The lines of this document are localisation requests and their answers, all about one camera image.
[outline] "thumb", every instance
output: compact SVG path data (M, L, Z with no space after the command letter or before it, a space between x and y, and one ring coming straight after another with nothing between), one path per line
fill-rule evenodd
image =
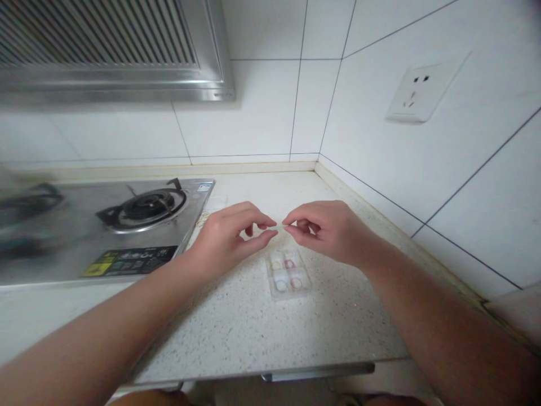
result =
M296 226L287 226L285 231L292 235L297 244L310 248L312 251L319 251L321 242L314 234L303 232Z
M247 258L250 255L255 254L257 251L265 248L272 237L278 234L276 230L266 230L262 232L258 237L251 238L241 244L238 251L243 258Z

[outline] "person's knee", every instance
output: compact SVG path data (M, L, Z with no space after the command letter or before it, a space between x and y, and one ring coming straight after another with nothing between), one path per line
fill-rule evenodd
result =
M419 399L410 396L378 396L366 402L366 406L426 406Z

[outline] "stainless steel range hood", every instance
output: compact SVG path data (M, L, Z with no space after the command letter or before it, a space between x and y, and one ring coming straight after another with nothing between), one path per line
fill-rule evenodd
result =
M0 0L0 102L234 100L219 0Z

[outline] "white wall tile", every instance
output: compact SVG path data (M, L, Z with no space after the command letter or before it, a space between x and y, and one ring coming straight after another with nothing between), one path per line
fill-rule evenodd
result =
M541 105L539 8L455 2L344 59L321 152L428 220ZM472 54L432 118L386 122L407 66L457 48Z
M351 187L351 189L353 189L359 196L370 203L377 211L387 217L392 223L394 223L395 226L404 231L404 233L408 236L413 235L413 233L423 225L411 214L402 210L397 205L369 188L367 185L355 178L355 176L347 173L325 156L320 155L320 163L338 178L340 178L342 182Z
M541 113L429 225L520 287L541 281Z
M191 165L190 158L140 158L116 160L89 160L85 161L87 167L119 167L119 166L178 166Z
M307 0L223 0L232 59L300 58Z
M413 239L485 299L490 300L518 290L490 268L428 227L423 227Z
M377 41L453 0L362 0L355 6L344 56Z
M252 162L288 162L288 161L289 161L289 154L192 157L192 163L194 165L250 164Z
M292 152L319 152L339 66L338 60L301 61Z
M236 101L175 103L190 156L289 154L299 61L232 67Z
M355 0L309 0L303 58L342 58Z
M40 111L0 113L3 162L77 161L80 158L55 125Z
M303 161L314 161L316 162L319 158L318 153L293 153L291 154L290 162L303 162Z
M188 156L171 103L51 107L49 116L87 160Z

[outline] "speckled white countertop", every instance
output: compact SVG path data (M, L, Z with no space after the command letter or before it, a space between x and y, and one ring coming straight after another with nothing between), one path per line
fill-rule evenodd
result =
M227 196L227 205L252 201L278 223L302 203L342 198L370 227L427 271L475 299L438 262L331 174L323 175L327 183L314 172L213 177L213 196ZM283 248L300 251L313 290L304 298L275 302L269 291L265 255L268 250ZM126 286L0 292L0 364ZM132 380L235 376L405 356L404 343L364 275L297 246L282 230L267 251L200 292L143 356Z

